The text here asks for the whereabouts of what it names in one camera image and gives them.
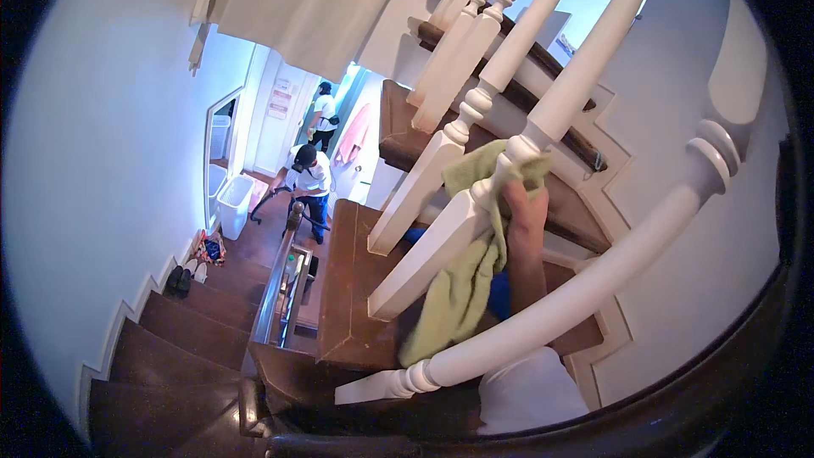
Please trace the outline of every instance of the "person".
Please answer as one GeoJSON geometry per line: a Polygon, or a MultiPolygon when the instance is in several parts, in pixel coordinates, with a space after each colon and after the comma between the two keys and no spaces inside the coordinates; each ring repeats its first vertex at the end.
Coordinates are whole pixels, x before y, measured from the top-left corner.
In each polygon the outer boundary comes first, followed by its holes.
{"type": "MultiPolygon", "coordinates": [[[[506,271],[510,287],[508,306],[514,315],[547,293],[542,254],[549,195],[543,188],[529,201],[523,183],[518,180],[506,183],[502,195],[511,209],[506,271]]],[[[539,428],[588,413],[576,383],[557,352],[547,346],[487,371],[478,392],[483,425],[477,431],[482,435],[539,428]]]]}
{"type": "Polygon", "coordinates": [[[328,145],[331,138],[336,133],[336,127],[340,123],[340,118],[336,114],[336,103],[331,96],[331,83],[322,82],[319,85],[319,97],[313,104],[313,118],[308,129],[316,128],[308,143],[315,146],[322,143],[322,152],[328,152],[328,145]]]}
{"type": "MultiPolygon", "coordinates": [[[[309,210],[314,221],[327,226],[328,219],[328,193],[331,190],[331,169],[328,166],[328,157],[324,152],[317,151],[312,144],[295,145],[288,153],[286,165],[277,172],[271,183],[271,189],[284,184],[288,170],[297,172],[291,202],[288,212],[294,206],[294,201],[301,201],[309,210]]],[[[311,226],[311,234],[317,244],[322,244],[325,230],[317,225],[311,226]]]]}

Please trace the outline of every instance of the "white laundry basket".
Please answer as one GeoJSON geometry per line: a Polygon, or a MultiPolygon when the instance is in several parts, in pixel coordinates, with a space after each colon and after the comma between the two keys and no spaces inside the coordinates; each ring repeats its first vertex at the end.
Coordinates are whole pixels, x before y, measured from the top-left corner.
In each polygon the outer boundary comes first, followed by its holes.
{"type": "Polygon", "coordinates": [[[229,180],[220,190],[217,201],[220,203],[220,226],[223,237],[237,240],[249,212],[249,200],[254,179],[237,176],[229,180]]]}
{"type": "Polygon", "coordinates": [[[229,115],[212,117],[212,136],[209,139],[209,159],[223,159],[226,156],[226,138],[232,119],[229,115]]]}
{"type": "Polygon", "coordinates": [[[226,168],[219,167],[218,165],[209,165],[209,188],[207,188],[207,196],[209,197],[209,225],[212,226],[217,216],[217,194],[223,189],[226,184],[226,168]]]}

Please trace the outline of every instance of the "black pants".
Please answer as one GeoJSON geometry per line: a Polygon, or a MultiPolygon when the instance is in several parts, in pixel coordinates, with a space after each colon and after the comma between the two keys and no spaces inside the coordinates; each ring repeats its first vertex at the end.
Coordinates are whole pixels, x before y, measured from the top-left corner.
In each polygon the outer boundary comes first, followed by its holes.
{"type": "Polygon", "coordinates": [[[334,133],[336,133],[336,129],[332,129],[330,131],[316,130],[313,133],[313,138],[311,138],[308,141],[308,143],[310,143],[311,145],[316,147],[317,143],[321,141],[322,142],[322,149],[321,150],[322,150],[323,153],[327,153],[328,152],[328,144],[331,143],[331,138],[333,138],[334,133]]]}
{"type": "MultiPolygon", "coordinates": [[[[323,225],[328,225],[328,195],[322,195],[321,197],[299,197],[299,198],[292,198],[291,202],[288,204],[288,214],[291,214],[291,209],[294,207],[294,200],[298,200],[303,202],[305,206],[308,208],[309,215],[311,219],[316,221],[317,223],[322,223],[323,225]]],[[[314,237],[318,237],[322,239],[325,235],[325,229],[320,229],[319,227],[315,227],[313,224],[311,225],[311,233],[314,237]]]]}

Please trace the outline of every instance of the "white shirt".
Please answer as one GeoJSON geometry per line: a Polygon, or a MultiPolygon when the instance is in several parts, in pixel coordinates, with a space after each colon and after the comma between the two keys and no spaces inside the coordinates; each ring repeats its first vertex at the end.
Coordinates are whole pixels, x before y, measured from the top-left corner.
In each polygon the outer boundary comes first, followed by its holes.
{"type": "Polygon", "coordinates": [[[313,197],[322,197],[327,195],[331,190],[331,169],[329,168],[328,157],[325,156],[325,153],[318,150],[317,166],[311,167],[307,170],[303,169],[303,173],[297,174],[297,172],[291,170],[290,168],[291,165],[294,164],[294,157],[297,155],[300,147],[302,146],[295,145],[288,153],[288,160],[286,161],[286,168],[297,175],[296,182],[294,184],[297,185],[297,188],[304,189],[306,191],[311,191],[312,189],[317,188],[323,190],[321,193],[312,195],[313,197]]]}
{"type": "Polygon", "coordinates": [[[580,388],[544,346],[480,381],[481,435],[540,428],[588,413],[580,388]]]}
{"type": "Polygon", "coordinates": [[[328,119],[336,115],[336,103],[331,94],[322,94],[313,104],[313,111],[319,112],[317,131],[333,131],[339,124],[331,124],[328,119]]]}

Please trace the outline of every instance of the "white shoe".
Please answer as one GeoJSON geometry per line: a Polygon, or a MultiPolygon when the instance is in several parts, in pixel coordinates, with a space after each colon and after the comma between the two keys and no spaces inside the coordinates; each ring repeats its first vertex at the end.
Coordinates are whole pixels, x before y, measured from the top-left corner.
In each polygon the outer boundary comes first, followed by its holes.
{"type": "Polygon", "coordinates": [[[193,276],[195,281],[198,283],[203,283],[206,281],[206,262],[201,262],[198,265],[198,269],[195,270],[195,275],[193,276]]]}
{"type": "Polygon", "coordinates": [[[190,259],[187,263],[184,264],[184,269],[189,269],[190,274],[194,273],[197,268],[198,260],[196,259],[190,259]]]}

